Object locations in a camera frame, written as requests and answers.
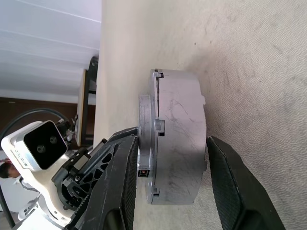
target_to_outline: black cable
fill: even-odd
[[[48,109],[48,108],[40,108],[40,109],[32,109],[29,111],[26,111],[22,114],[20,114],[19,116],[15,117],[1,132],[0,134],[0,142],[2,141],[2,139],[5,137],[6,133],[9,131],[10,128],[13,127],[13,125],[15,125],[18,121],[20,121],[21,119],[23,119],[26,116],[29,116],[31,114],[34,113],[48,113],[48,114],[53,114],[57,117],[59,117],[60,119],[63,119],[64,121],[68,121],[68,118],[66,116],[64,116],[63,114],[59,113],[56,110],[53,109]],[[1,186],[0,186],[0,204],[1,207],[3,209],[4,215],[10,225],[11,228],[13,228],[15,226],[15,221],[13,220],[13,217],[11,215],[11,212],[8,208],[8,205],[5,201]]]
[[[19,116],[15,117],[1,132],[0,134],[0,141],[2,141],[2,139],[5,137],[6,133],[9,131],[10,128],[13,127],[13,125],[15,125],[18,121],[20,121],[21,119],[25,118],[26,116],[29,116],[31,114],[34,113],[48,113],[48,114],[53,114],[57,117],[59,117],[60,119],[63,119],[64,121],[69,121],[68,118],[66,116],[64,116],[63,114],[59,113],[56,110],[53,109],[48,109],[48,108],[41,108],[41,109],[32,109],[29,111],[26,111],[22,114],[20,114]]]
[[[20,177],[19,182],[21,184],[21,186],[25,189],[25,190],[29,190],[29,191],[33,191],[33,192],[38,192],[35,188],[28,188],[27,186],[24,185],[23,183],[24,178]]]
[[[8,205],[6,204],[5,202],[5,199],[4,199],[4,195],[3,195],[3,192],[2,192],[2,189],[1,189],[1,185],[0,185],[0,204],[1,204],[1,207],[3,209],[3,212],[4,212],[4,215],[5,215],[5,218],[7,219],[9,225],[11,228],[14,228],[15,226],[15,221],[13,220],[13,217],[11,215],[11,212],[9,210],[9,207]]]

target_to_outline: screw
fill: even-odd
[[[39,152],[39,153],[44,153],[44,152],[46,152],[46,148],[45,148],[45,146],[44,145],[39,145],[38,147],[37,147],[37,152]]]
[[[76,177],[75,177],[75,181],[76,181],[76,182],[80,181],[80,179],[81,179],[81,177],[79,177],[79,176],[76,176]]]

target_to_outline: small connector port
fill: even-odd
[[[148,177],[149,170],[139,170],[138,177]]]

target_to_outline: white ceiling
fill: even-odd
[[[100,18],[101,0],[1,0],[0,96],[77,96],[99,52]]]

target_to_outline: gray metal housing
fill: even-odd
[[[148,170],[152,205],[192,204],[205,170],[206,120],[197,77],[151,70],[150,95],[140,96],[138,171]]]

